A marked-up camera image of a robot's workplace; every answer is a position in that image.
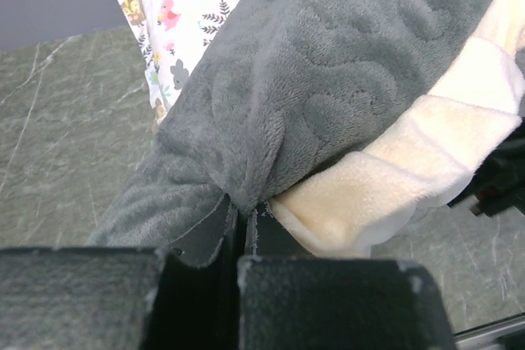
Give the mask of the grey plush pillowcase cream ruffle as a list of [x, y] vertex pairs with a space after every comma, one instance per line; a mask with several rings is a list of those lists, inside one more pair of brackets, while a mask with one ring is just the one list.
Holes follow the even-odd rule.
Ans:
[[171, 246], [229, 198], [365, 257], [520, 124], [524, 0], [241, 0], [88, 239]]

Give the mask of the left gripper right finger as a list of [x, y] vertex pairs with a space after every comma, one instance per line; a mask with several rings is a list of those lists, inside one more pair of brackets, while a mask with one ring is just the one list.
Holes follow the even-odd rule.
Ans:
[[240, 349], [454, 349], [440, 290], [414, 261], [304, 254], [266, 203], [238, 260]]

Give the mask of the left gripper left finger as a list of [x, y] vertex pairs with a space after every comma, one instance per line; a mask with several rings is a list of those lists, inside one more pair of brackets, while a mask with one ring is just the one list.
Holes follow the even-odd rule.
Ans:
[[7, 248], [4, 349], [219, 349], [231, 335], [228, 198], [166, 248]]

